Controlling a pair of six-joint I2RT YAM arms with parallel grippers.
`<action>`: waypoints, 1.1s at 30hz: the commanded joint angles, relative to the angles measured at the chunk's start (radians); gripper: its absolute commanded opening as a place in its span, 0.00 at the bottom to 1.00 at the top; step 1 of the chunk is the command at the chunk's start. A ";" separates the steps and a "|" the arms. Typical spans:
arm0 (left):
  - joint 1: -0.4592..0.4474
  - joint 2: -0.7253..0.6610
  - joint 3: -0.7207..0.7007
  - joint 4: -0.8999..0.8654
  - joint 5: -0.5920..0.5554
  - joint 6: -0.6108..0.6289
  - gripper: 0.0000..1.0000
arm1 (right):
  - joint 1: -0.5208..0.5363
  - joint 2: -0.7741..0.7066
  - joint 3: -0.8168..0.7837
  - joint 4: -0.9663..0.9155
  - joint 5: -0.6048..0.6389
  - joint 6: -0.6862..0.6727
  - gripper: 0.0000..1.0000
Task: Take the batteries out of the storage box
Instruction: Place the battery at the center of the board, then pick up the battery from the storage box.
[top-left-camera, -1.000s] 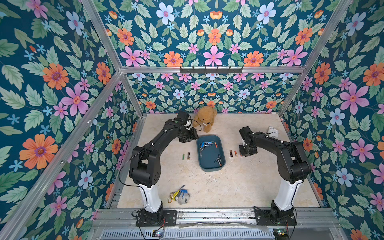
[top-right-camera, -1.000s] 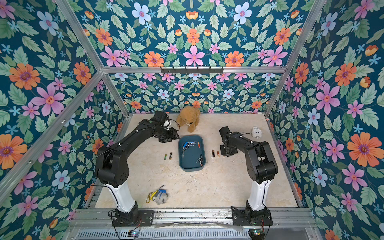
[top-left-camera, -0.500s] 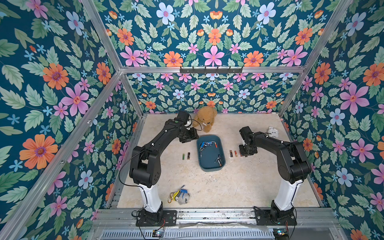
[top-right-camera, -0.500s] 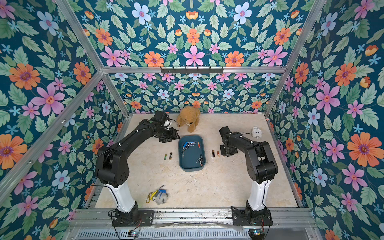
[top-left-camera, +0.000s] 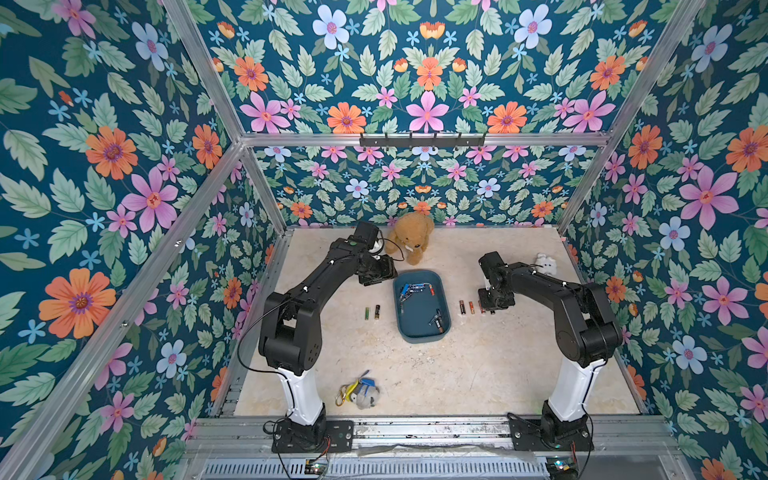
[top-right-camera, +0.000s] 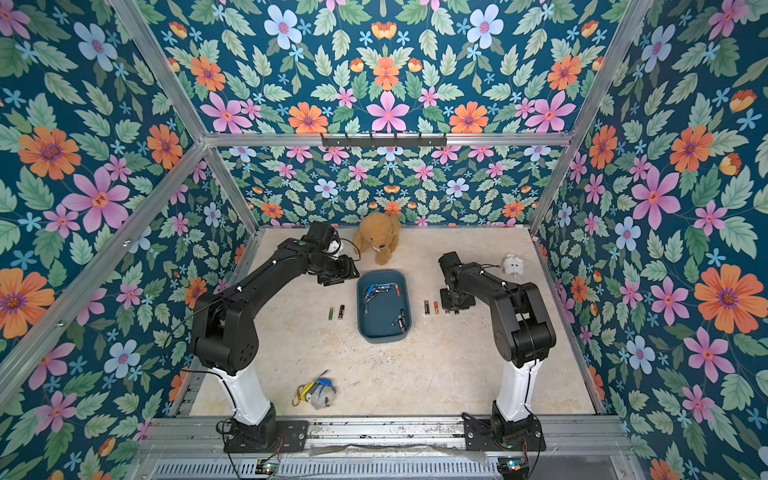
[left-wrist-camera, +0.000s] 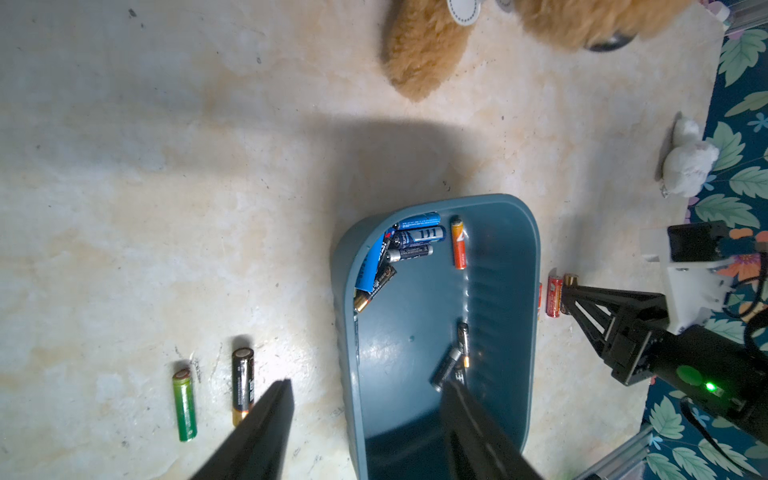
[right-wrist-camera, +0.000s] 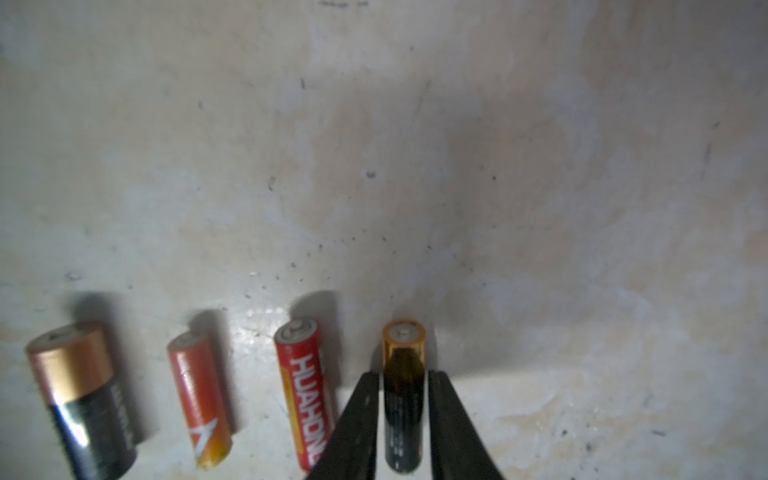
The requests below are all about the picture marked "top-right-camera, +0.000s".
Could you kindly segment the teal plastic storage tray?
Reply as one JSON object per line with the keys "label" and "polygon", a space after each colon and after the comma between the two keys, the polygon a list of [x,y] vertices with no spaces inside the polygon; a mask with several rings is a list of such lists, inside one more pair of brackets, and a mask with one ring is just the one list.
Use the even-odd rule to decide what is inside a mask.
{"label": "teal plastic storage tray", "polygon": [[412,327],[405,276],[396,270],[377,270],[357,282],[357,326],[369,343],[403,340]]}

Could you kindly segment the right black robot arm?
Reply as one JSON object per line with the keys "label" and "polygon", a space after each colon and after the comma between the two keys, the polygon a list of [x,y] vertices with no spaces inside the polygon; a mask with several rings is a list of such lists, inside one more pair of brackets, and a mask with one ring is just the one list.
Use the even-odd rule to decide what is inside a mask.
{"label": "right black robot arm", "polygon": [[445,283],[440,290],[444,310],[460,312],[479,302],[489,308],[494,344],[505,361],[493,416],[503,425],[531,420],[539,370],[557,343],[539,288],[503,280],[455,252],[443,254],[438,263]]}

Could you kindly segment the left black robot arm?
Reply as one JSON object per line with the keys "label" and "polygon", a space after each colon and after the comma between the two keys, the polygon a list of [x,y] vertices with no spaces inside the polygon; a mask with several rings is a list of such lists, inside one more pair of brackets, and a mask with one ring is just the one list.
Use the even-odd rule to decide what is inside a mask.
{"label": "left black robot arm", "polygon": [[220,377],[231,394],[234,420],[261,426],[274,414],[253,361],[259,349],[255,318],[294,279],[314,275],[322,286],[357,279],[352,257],[341,252],[337,230],[314,222],[302,237],[282,241],[274,253],[238,283],[203,295],[193,315],[191,347],[201,365]]}

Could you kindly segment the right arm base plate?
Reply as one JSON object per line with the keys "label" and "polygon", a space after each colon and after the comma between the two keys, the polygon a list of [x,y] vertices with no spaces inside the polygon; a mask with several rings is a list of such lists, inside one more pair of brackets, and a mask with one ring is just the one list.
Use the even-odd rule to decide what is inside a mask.
{"label": "right arm base plate", "polygon": [[533,451],[547,448],[539,419],[532,414],[519,421],[507,421],[500,414],[479,418],[461,415],[468,451]]}

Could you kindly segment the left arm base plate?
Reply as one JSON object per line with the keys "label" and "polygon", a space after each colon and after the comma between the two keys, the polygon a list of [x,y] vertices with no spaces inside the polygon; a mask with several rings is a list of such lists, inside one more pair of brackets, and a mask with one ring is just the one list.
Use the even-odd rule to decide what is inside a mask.
{"label": "left arm base plate", "polygon": [[235,421],[224,435],[224,452],[229,454],[296,453],[304,450],[307,421],[267,419],[259,425]]}

